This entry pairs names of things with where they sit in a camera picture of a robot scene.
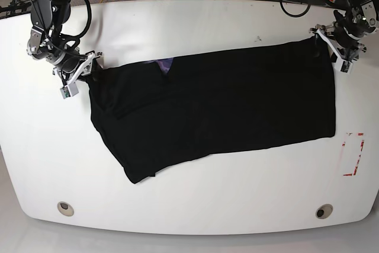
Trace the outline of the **table grommet hole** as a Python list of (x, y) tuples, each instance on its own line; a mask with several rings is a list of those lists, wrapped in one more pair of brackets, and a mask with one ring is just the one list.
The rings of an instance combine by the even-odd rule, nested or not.
[(333, 212), (333, 206), (331, 204), (324, 204), (316, 210), (316, 217), (318, 219), (326, 219)]
[(63, 201), (58, 202), (58, 204), (57, 204), (57, 209), (58, 209), (58, 211), (59, 211), (62, 215), (67, 216), (67, 217), (71, 217), (71, 216), (73, 216), (74, 213), (75, 213), (73, 207), (72, 207), (70, 204), (65, 203), (65, 202), (63, 202)]

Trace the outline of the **right table grommet hole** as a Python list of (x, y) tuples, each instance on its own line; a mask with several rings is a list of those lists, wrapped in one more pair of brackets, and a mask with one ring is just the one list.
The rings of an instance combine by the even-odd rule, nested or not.
[(316, 217), (318, 219), (326, 219), (333, 212), (333, 206), (331, 204), (324, 204), (316, 210)]

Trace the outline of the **left table grommet hole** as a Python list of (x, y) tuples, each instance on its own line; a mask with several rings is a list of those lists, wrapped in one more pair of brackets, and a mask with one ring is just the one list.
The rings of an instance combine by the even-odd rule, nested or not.
[(72, 207), (70, 204), (65, 203), (65, 202), (63, 202), (63, 201), (58, 202), (58, 204), (57, 204), (57, 209), (58, 209), (58, 211), (59, 211), (62, 215), (67, 216), (67, 217), (71, 217), (71, 216), (73, 216), (74, 213), (75, 213), (73, 207)]

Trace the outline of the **black T-shirt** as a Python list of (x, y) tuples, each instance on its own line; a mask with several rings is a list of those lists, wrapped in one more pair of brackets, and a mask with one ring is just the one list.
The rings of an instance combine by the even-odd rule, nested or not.
[(133, 184), (218, 153), (333, 137), (335, 77), (327, 44), (313, 37), (276, 46), (175, 57), (105, 69), (86, 79), (91, 121)]

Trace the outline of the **red tape rectangle marking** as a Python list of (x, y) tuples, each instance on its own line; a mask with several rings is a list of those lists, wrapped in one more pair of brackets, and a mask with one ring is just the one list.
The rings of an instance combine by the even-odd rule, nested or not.
[(343, 177), (357, 174), (365, 142), (364, 133), (346, 133), (341, 149), (341, 173)]

